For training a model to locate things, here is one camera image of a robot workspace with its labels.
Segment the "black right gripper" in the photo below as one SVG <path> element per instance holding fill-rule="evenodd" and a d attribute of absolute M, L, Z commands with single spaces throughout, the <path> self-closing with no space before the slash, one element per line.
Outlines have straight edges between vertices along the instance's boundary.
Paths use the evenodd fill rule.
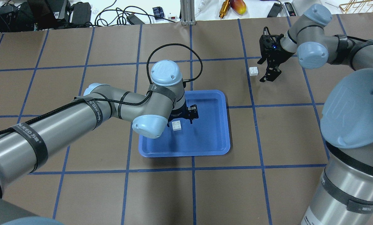
<path fill-rule="evenodd" d="M 284 34 L 272 35 L 268 27 L 263 28 L 263 34 L 259 39 L 261 58 L 257 63 L 259 65 L 267 63 L 267 68 L 260 82 L 275 81 L 282 73 L 279 66 L 294 55 L 282 47 L 281 39 L 283 37 Z"/>

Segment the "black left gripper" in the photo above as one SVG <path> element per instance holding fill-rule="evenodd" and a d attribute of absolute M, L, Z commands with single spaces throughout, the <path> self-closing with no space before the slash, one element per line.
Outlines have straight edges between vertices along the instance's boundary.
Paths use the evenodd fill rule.
<path fill-rule="evenodd" d="M 168 122 L 170 123 L 172 120 L 177 118 L 188 119 L 190 124 L 193 124 L 193 120 L 199 118 L 197 105 L 193 104 L 190 107 L 187 107 L 186 104 L 184 104 L 180 108 L 172 110 Z"/>

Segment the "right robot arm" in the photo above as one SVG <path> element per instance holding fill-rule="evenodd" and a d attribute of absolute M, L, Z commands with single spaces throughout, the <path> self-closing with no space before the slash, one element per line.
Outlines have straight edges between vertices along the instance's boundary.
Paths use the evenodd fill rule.
<path fill-rule="evenodd" d="M 294 54 L 306 69 L 326 63 L 352 68 L 322 110 L 330 159 L 301 224 L 365 225 L 373 214 L 373 39 L 327 36 L 331 20 L 325 6 L 313 4 L 285 34 L 271 35 L 265 27 L 258 64 L 267 62 L 267 68 L 260 82 L 275 81 L 279 65 Z"/>

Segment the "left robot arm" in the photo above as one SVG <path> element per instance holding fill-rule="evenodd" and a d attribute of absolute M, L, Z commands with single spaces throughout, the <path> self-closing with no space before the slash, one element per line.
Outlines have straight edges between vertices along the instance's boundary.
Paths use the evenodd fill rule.
<path fill-rule="evenodd" d="M 150 85 L 145 95 L 92 83 L 69 104 L 0 131 L 0 225 L 59 225 L 4 201 L 3 193 L 110 118 L 129 121 L 136 133 L 152 139 L 160 137 L 175 118 L 198 118 L 197 107 L 187 107 L 184 90 L 195 78 L 184 80 L 171 60 L 155 63 L 147 77 Z"/>

